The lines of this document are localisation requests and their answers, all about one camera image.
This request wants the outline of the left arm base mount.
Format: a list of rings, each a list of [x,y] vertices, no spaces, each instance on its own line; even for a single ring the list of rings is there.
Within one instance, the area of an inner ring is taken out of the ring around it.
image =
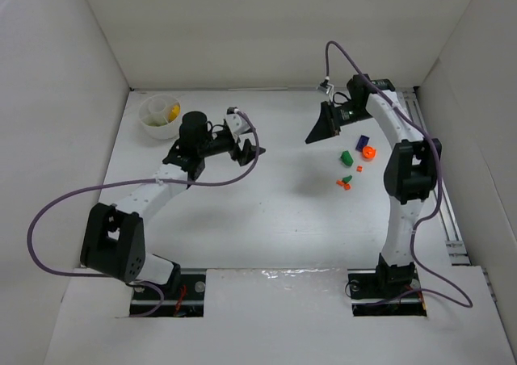
[[[165,292],[160,307],[153,313],[160,300],[158,292],[150,287],[132,287],[129,316],[193,318],[204,316],[204,296],[207,271],[202,269],[182,270],[175,292]]]

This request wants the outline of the lime green lego brick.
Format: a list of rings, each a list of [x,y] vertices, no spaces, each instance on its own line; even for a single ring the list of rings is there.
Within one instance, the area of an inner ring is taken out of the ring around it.
[[[144,125],[150,127],[160,127],[163,125],[162,118],[152,115],[147,115],[142,121]]]

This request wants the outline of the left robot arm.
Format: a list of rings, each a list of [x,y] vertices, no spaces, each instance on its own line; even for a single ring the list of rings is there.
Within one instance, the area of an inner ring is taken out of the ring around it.
[[[229,108],[221,129],[214,132],[207,116],[188,112],[179,136],[153,177],[138,182],[128,196],[114,203],[97,203],[91,210],[83,238],[80,262],[100,274],[123,283],[149,282],[171,291],[177,287],[180,265],[147,252],[145,229],[177,195],[199,180],[208,157],[228,153],[232,161],[253,169],[264,153],[256,130],[237,108]]]

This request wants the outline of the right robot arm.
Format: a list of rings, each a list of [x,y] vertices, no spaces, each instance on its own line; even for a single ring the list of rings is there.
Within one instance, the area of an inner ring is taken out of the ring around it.
[[[389,80],[371,81],[355,75],[347,83],[350,98],[339,106],[332,100],[321,104],[320,115],[306,143],[337,136],[342,127],[373,118],[392,149],[383,175],[390,199],[385,244],[373,272],[348,275],[354,300],[391,299],[399,296],[415,276],[414,226],[424,202],[437,183],[435,160],[441,153],[438,140],[423,134],[399,115],[395,89]]]

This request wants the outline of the yellow lego block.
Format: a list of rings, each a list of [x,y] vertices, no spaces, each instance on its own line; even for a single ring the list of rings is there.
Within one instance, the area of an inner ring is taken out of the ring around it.
[[[170,109],[170,112],[169,112],[169,115],[167,117],[168,121],[169,122],[172,122],[174,120],[176,120],[179,116],[181,112],[181,107],[178,103],[174,104],[171,109]]]

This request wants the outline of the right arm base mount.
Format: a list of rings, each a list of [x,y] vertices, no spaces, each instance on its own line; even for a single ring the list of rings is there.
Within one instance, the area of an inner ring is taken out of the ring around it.
[[[426,317],[427,311],[420,292],[406,284],[394,284],[381,288],[372,270],[348,271],[345,293],[351,299],[354,317]]]

